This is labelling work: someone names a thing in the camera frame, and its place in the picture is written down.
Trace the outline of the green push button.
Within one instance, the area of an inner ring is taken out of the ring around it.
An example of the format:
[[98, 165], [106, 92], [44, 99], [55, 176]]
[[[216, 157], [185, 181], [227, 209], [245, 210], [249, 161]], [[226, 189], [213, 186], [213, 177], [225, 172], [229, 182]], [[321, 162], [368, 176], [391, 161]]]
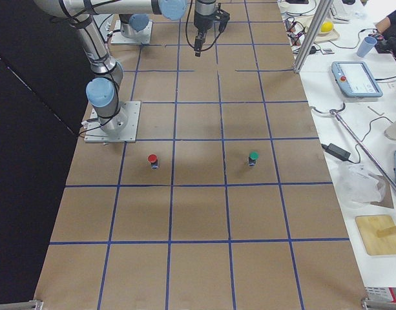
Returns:
[[248, 156], [248, 165], [250, 167], [255, 166], [258, 158], [259, 158], [259, 153], [257, 153], [256, 151], [250, 152]]

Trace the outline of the red push button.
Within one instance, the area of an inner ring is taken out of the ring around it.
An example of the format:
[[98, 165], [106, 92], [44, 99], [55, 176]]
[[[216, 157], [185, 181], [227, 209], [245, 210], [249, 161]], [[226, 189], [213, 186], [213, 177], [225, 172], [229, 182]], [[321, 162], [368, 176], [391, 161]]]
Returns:
[[147, 158], [152, 169], [157, 169], [159, 167], [158, 156], [156, 154], [150, 154]]

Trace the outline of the yellow ball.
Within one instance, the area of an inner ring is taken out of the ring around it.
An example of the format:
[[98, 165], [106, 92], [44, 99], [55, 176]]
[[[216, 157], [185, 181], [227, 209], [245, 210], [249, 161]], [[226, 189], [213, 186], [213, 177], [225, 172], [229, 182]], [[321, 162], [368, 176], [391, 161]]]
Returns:
[[321, 25], [318, 34], [324, 36], [326, 34], [329, 34], [333, 29], [333, 23], [331, 21], [326, 21]]

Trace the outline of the light blue plastic cup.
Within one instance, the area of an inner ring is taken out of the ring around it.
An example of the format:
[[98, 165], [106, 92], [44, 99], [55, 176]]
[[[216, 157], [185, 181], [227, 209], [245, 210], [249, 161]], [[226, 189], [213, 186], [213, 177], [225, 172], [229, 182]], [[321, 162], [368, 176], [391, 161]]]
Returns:
[[357, 49], [356, 55], [365, 57], [370, 50], [377, 44], [377, 39], [371, 36], [365, 37]]

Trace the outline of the black power adapter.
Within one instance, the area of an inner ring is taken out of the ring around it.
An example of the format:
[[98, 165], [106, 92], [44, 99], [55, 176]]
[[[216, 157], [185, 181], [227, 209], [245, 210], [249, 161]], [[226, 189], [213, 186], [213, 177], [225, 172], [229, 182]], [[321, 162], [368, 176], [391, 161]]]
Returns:
[[342, 149], [342, 148], [340, 148], [340, 147], [338, 147], [337, 145], [334, 145], [334, 144], [332, 144], [332, 143], [330, 143], [330, 144], [326, 147], [325, 151], [326, 151], [328, 154], [330, 154], [330, 155], [332, 155], [332, 156], [338, 158], [338, 159], [341, 160], [341, 161], [348, 161], [348, 160], [349, 160], [349, 157], [350, 157], [350, 155], [351, 155], [350, 152], [348, 152], [348, 151], [346, 151], [346, 150], [344, 150], [344, 149]]

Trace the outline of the person in dark clothes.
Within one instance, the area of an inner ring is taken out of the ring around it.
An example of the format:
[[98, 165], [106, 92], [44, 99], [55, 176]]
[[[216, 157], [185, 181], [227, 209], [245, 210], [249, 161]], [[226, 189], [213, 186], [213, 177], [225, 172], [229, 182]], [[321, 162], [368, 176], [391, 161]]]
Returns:
[[376, 44], [376, 50], [382, 53], [391, 53], [396, 60], [396, 10], [376, 24], [376, 29], [382, 40]]

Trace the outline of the clear plastic bag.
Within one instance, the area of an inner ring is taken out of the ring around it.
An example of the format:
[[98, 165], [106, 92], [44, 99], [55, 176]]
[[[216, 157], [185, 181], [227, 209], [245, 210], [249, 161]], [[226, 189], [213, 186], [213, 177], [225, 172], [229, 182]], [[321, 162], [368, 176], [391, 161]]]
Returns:
[[343, 201], [379, 203], [384, 199], [386, 181], [363, 164], [341, 163], [337, 171], [335, 188]]

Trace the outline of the metal walking cane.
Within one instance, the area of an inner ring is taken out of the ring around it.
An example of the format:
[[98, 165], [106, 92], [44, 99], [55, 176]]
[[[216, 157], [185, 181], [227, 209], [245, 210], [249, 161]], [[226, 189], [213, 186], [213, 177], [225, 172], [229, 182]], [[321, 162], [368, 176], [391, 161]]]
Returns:
[[331, 109], [328, 112], [323, 112], [318, 110], [316, 107], [310, 107], [311, 110], [315, 111], [318, 114], [326, 117], [334, 117], [348, 132], [348, 134], [353, 138], [355, 143], [362, 149], [362, 151], [367, 155], [370, 161], [376, 166], [377, 170], [386, 178], [390, 187], [396, 193], [396, 182], [395, 180], [384, 170], [379, 160], [370, 152], [370, 150], [365, 146], [365, 144], [360, 140], [360, 138], [353, 132], [351, 127], [346, 123], [340, 113], [346, 108], [346, 104], [342, 104], [342, 108], [340, 109]]

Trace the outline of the wooden cutting board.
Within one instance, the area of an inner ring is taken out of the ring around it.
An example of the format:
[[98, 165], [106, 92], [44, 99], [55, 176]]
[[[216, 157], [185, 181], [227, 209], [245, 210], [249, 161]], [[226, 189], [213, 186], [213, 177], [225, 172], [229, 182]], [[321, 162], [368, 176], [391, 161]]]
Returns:
[[368, 255], [396, 254], [396, 225], [390, 215], [358, 216], [355, 223]]

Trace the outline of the aluminium frame post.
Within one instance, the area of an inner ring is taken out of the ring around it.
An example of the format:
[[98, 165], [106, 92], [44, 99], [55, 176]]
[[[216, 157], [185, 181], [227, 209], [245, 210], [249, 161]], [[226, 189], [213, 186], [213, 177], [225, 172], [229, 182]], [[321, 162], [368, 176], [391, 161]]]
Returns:
[[332, 3], [333, 0], [323, 0], [319, 2], [315, 11], [315, 15], [313, 16], [311, 23], [308, 26], [307, 34], [304, 38], [302, 46], [300, 47], [300, 50], [298, 51], [297, 57], [295, 59], [295, 63], [293, 66], [294, 73], [300, 73], [305, 63], [305, 60], [309, 55], [314, 40], [330, 10]]

